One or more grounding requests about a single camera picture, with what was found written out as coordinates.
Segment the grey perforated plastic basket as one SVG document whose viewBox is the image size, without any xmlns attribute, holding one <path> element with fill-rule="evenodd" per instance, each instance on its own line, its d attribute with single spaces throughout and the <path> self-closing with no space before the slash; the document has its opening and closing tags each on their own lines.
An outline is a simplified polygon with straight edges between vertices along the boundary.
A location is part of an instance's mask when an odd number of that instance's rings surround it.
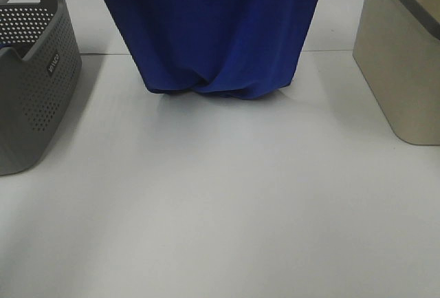
<svg viewBox="0 0 440 298">
<path fill-rule="evenodd" d="M 81 67 L 66 0 L 1 5 L 1 175 L 41 159 Z"/>
</svg>

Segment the blue microfiber towel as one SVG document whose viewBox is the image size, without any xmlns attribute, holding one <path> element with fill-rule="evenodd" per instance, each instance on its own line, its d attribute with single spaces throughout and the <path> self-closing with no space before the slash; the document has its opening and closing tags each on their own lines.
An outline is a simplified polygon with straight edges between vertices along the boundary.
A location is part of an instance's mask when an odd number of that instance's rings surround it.
<svg viewBox="0 0 440 298">
<path fill-rule="evenodd" d="M 255 99 L 291 84 L 318 0 L 104 0 L 148 91 Z"/>
</svg>

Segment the beige plastic basket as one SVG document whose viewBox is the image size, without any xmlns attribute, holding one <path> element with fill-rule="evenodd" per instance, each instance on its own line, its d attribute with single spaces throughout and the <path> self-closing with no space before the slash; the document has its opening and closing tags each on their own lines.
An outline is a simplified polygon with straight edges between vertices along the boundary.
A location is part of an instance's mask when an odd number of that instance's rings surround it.
<svg viewBox="0 0 440 298">
<path fill-rule="evenodd" d="M 394 134 L 439 144 L 439 0 L 364 0 L 353 58 Z"/>
</svg>

